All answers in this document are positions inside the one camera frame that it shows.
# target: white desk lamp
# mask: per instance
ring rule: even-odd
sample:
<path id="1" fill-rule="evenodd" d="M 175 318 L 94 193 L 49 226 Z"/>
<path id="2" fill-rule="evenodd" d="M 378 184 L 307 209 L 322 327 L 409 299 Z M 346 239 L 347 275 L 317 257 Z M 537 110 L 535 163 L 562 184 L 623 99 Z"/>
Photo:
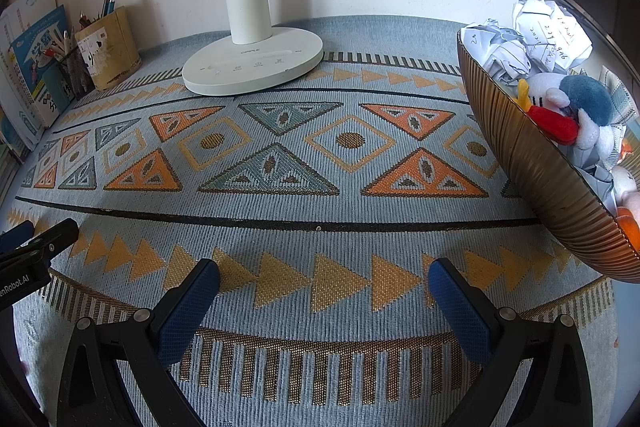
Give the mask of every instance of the white desk lamp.
<path id="1" fill-rule="evenodd" d="M 224 96 L 289 82 L 315 68 L 322 40 L 297 28 L 273 28 L 268 0 L 226 0 L 231 36 L 212 42 L 182 68 L 187 89 Z"/>

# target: lamp base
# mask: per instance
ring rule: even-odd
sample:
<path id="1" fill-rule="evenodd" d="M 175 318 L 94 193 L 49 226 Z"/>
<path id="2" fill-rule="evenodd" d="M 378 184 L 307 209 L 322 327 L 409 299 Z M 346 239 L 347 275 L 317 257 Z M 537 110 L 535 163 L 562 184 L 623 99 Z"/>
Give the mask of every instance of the lamp base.
<path id="1" fill-rule="evenodd" d="M 196 52 L 182 68 L 184 85 L 207 96 L 267 89 L 307 73 L 322 59 L 322 39 L 298 28 L 274 28 L 253 44 L 233 44 L 231 36 Z"/>

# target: plush toy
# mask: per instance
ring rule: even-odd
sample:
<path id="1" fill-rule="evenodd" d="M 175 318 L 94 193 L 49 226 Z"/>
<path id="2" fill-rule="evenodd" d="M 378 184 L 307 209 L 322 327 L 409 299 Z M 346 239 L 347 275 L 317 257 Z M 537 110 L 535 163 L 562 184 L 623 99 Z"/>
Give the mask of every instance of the plush toy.
<path id="1" fill-rule="evenodd" d="M 529 98 L 529 85 L 524 79 L 518 82 L 518 99 L 516 102 L 549 139 L 560 145 L 574 144 L 578 136 L 578 124 L 575 123 L 575 120 L 545 107 L 533 105 Z"/>
<path id="2" fill-rule="evenodd" d="M 631 172 L 620 165 L 616 165 L 611 169 L 611 176 L 613 176 L 613 192 L 616 196 L 616 205 L 620 206 L 626 192 L 638 191 L 636 179 Z"/>
<path id="3" fill-rule="evenodd" d="M 622 206 L 628 208 L 636 221 L 640 222 L 640 192 L 625 192 Z"/>
<path id="4" fill-rule="evenodd" d="M 638 227 L 638 222 L 630 216 L 618 216 L 616 221 L 625 233 L 631 246 L 634 247 L 634 250 L 640 251 L 640 228 Z"/>
<path id="5" fill-rule="evenodd" d="M 580 130 L 575 146 L 581 150 L 596 147 L 598 156 L 607 158 L 614 147 L 613 102 L 607 88 L 584 74 L 537 73 L 530 76 L 529 96 L 533 105 L 578 121 Z"/>

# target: sticker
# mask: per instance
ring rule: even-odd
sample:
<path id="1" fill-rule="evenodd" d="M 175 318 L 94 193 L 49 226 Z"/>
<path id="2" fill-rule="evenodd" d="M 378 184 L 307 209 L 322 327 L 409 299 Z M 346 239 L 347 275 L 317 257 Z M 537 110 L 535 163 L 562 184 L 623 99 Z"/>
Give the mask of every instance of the sticker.
<path id="1" fill-rule="evenodd" d="M 104 51 L 107 38 L 107 31 L 102 27 L 78 42 L 82 58 L 91 76 L 99 74 L 102 69 L 98 56 Z"/>

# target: crumpled paper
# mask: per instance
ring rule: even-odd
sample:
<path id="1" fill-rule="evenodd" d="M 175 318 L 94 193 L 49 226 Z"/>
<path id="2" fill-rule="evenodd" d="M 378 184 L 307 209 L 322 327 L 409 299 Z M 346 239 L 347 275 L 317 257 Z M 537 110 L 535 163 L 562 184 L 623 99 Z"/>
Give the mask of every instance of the crumpled paper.
<path id="1" fill-rule="evenodd" d="M 513 27 L 540 71 L 567 74 L 591 54 L 591 40 L 578 21 L 554 1 L 518 0 Z"/>
<path id="2" fill-rule="evenodd" d="M 492 79 L 516 86 L 520 78 L 529 74 L 531 64 L 522 36 L 500 26 L 498 21 L 487 19 L 484 24 L 470 24 L 462 28 L 461 38 L 469 54 Z"/>

